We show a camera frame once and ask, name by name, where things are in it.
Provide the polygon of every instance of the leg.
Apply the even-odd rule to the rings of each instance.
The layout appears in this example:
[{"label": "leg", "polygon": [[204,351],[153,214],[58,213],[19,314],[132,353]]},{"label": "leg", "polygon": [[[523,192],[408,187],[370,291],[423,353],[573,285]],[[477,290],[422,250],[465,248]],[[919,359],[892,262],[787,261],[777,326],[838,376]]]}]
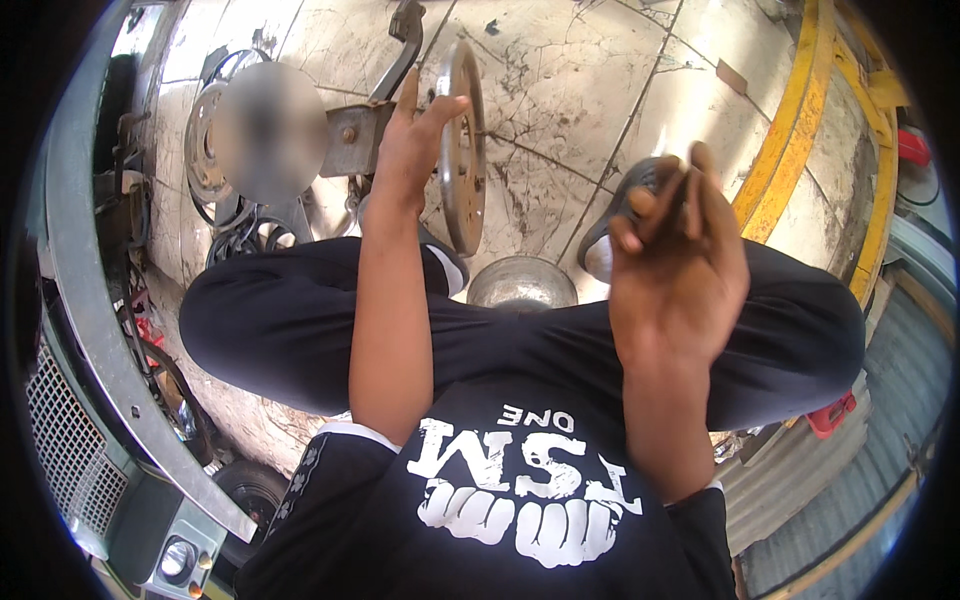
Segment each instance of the leg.
[{"label": "leg", "polygon": [[[864,323],[838,279],[747,241],[751,284],[710,371],[710,430],[735,430],[822,408],[842,396],[863,363]],[[549,373],[619,411],[623,371],[606,302],[531,315],[540,335],[528,369]]]},{"label": "leg", "polygon": [[[446,275],[421,246],[440,390],[497,368],[510,316],[446,297]],[[212,375],[307,412],[348,408],[359,238],[239,256],[205,271],[180,308],[180,336]]]}]

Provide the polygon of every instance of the white sock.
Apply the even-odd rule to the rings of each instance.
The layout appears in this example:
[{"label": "white sock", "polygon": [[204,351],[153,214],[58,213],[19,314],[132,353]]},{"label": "white sock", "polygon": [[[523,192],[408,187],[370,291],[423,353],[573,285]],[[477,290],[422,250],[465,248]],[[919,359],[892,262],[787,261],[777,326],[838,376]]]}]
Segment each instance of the white sock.
[{"label": "white sock", "polygon": [[604,283],[610,283],[610,272],[613,269],[613,248],[610,246],[610,236],[605,235],[587,248],[584,256],[587,273]]},{"label": "white sock", "polygon": [[444,265],[444,273],[446,274],[446,289],[450,291],[448,296],[453,298],[455,295],[459,294],[464,289],[464,274],[460,272],[460,269],[457,269],[457,266],[453,264],[453,261],[450,260],[450,257],[439,248],[435,248],[430,244],[427,244],[426,247],[430,249],[434,256],[440,260],[440,264]]}]

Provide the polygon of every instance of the metal grille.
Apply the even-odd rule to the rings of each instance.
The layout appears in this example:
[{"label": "metal grille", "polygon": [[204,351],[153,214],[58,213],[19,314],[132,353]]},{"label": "metal grille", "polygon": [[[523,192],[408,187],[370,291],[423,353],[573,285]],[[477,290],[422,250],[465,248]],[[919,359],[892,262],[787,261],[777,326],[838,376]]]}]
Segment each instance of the metal grille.
[{"label": "metal grille", "polygon": [[36,453],[47,485],[68,525],[77,519],[102,539],[127,487],[107,458],[107,441],[90,420],[46,343],[27,384]]}]

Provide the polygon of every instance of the black t-shirt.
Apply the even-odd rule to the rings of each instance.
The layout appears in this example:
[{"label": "black t-shirt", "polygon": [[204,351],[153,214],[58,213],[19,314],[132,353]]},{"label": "black t-shirt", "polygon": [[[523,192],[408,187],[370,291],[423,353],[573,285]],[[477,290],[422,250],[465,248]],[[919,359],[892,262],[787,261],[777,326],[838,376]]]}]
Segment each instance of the black t-shirt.
[{"label": "black t-shirt", "polygon": [[624,435],[503,375],[444,391],[403,448],[328,423],[238,598],[734,598],[722,491],[664,507]]}]

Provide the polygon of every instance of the concrete floor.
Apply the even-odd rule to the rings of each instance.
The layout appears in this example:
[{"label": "concrete floor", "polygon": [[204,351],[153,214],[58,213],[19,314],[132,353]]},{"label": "concrete floor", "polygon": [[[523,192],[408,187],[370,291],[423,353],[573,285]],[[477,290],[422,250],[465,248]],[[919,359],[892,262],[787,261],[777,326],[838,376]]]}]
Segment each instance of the concrete floor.
[{"label": "concrete floor", "polygon": [[[540,256],[570,275],[581,302],[602,300],[609,288],[576,265],[577,245],[631,164],[650,155],[685,156],[690,142],[703,139],[733,198],[779,105],[795,50],[790,32],[797,31],[768,18],[756,0],[421,3],[421,104],[455,41],[470,43],[482,73],[487,205],[471,272],[504,256]],[[396,4],[192,0],[148,97],[154,116],[142,139],[155,169],[149,251],[159,271],[151,290],[164,298],[171,351],[189,366],[201,402],[241,450],[287,473],[320,420],[212,381],[173,334],[179,294],[203,269],[211,239],[183,172],[186,116],[204,60],[221,47],[255,45],[302,69],[327,108],[364,102],[399,52],[399,42],[387,36]],[[745,96],[716,77],[720,59],[747,80]],[[834,73],[807,168],[769,245],[843,276],[862,242],[875,181],[876,144],[850,88]],[[343,215],[346,179],[318,179],[314,190],[328,221],[315,230],[330,230]],[[423,219],[448,239],[434,181]]]}]

